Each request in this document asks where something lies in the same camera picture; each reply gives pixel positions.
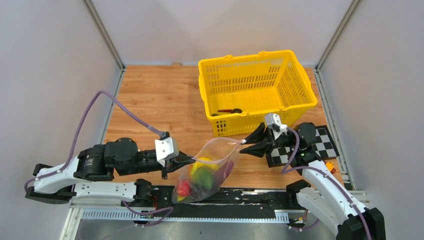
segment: wood surface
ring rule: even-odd
[[[318,104],[308,110],[293,126],[312,122],[316,126],[326,125],[326,118],[312,68],[306,68]],[[205,115],[205,106],[199,92],[199,70],[197,66],[128,66],[117,99],[143,121],[161,131],[168,131],[178,142],[179,150],[196,155],[209,140],[214,138],[212,126]],[[241,140],[247,134],[232,136]],[[105,136],[105,142],[128,137],[135,140],[141,150],[155,149],[157,135],[147,130],[114,107]],[[331,160],[337,172],[335,177],[342,182],[337,160]],[[283,189],[302,177],[297,172],[281,174],[283,167],[268,168],[265,158],[242,154],[235,169],[223,183],[224,187],[278,188]],[[160,172],[118,176],[114,182],[133,182],[143,178],[153,185],[175,185],[179,171],[169,173],[163,180]]]

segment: yellow plastic crate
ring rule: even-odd
[[[290,126],[317,105],[311,81],[291,50],[204,59],[198,67],[200,95],[216,137],[251,133],[268,113]],[[223,109],[243,112],[218,112]]]

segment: transparent plastic bag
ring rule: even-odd
[[[172,202],[201,201],[218,192],[240,158],[240,143],[226,137],[206,143],[194,157],[196,162],[181,169],[172,192]]]

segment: gray floor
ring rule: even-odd
[[[308,215],[308,223],[316,218]],[[81,240],[101,240],[132,221],[82,220],[79,231]],[[156,226],[130,227],[108,240],[332,240],[335,236],[319,223],[314,229],[304,232],[288,230],[287,225],[278,223],[223,223],[223,222],[163,222]]]

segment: checkerboard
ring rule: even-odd
[[[322,158],[322,160],[334,159],[338,157],[339,151],[337,151],[336,145],[334,144],[328,127],[325,125],[316,126],[315,129],[317,143],[312,145],[312,148],[315,150],[315,152]],[[289,160],[289,152],[289,147],[274,148],[271,154],[266,155],[268,167],[272,168],[285,165]]]

